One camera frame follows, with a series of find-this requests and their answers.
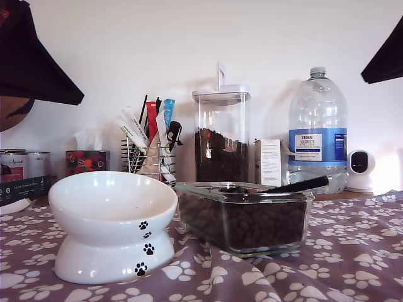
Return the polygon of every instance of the table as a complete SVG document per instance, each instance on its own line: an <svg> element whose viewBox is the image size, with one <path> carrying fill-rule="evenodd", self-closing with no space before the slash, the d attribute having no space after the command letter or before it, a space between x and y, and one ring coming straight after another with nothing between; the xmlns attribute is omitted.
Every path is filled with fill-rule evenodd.
<svg viewBox="0 0 403 302"><path fill-rule="evenodd" d="M48 207L1 217L0 302L374 301L403 298L403 193L313 204L307 245L238 257L168 226L175 258L130 282L77 285L52 268L65 237Z"/></svg>

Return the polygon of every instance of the glass food container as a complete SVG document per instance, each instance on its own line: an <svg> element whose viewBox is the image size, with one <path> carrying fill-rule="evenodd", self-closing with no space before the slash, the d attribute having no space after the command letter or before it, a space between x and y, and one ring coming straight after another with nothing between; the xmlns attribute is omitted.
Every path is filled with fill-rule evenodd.
<svg viewBox="0 0 403 302"><path fill-rule="evenodd" d="M247 85L224 85L217 67L217 90L193 91L196 104L196 181L248 182Z"/></svg>
<svg viewBox="0 0 403 302"><path fill-rule="evenodd" d="M313 194L259 193L269 188L242 182L179 182L173 187L181 225L238 257L286 252L305 244Z"/></svg>

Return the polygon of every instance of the blue packet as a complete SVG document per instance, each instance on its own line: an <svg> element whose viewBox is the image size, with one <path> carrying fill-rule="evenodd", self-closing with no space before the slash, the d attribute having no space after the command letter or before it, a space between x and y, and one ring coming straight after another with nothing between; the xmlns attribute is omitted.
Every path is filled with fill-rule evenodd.
<svg viewBox="0 0 403 302"><path fill-rule="evenodd" d="M165 118L165 126L167 129L169 129L169 126L171 124L172 120L172 113L174 112L174 105L175 105L175 100L174 99L166 99L164 101L164 118Z"/></svg>

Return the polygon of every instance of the white security camera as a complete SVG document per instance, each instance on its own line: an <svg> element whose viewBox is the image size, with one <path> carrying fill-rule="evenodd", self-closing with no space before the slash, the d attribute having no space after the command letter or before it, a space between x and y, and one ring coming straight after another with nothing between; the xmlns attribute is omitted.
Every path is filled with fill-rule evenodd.
<svg viewBox="0 0 403 302"><path fill-rule="evenodd" d="M371 193L372 180L370 173L375 168L375 158L364 150L352 151L347 156L347 191Z"/></svg>

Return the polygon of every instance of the red packet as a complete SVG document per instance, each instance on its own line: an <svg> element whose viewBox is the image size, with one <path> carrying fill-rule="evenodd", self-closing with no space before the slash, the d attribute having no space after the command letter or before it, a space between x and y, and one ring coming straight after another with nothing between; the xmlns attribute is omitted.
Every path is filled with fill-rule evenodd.
<svg viewBox="0 0 403 302"><path fill-rule="evenodd" d="M158 132L157 127L157 105L156 102L147 102L147 114L149 116L149 131L150 131L150 142Z"/></svg>

